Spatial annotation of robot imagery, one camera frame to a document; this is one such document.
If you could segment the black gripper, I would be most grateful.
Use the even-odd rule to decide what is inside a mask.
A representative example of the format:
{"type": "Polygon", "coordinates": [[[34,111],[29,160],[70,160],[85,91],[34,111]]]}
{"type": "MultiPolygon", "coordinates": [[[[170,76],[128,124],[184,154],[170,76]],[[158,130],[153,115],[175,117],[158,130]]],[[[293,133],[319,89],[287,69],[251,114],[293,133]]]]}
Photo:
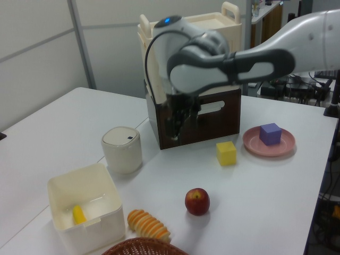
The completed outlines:
{"type": "Polygon", "coordinates": [[[178,141],[183,126],[183,120],[189,117],[191,126],[198,126],[200,101],[197,96],[185,94],[166,95],[166,104],[171,110],[172,117],[165,120],[165,134],[172,140],[178,141]]]}

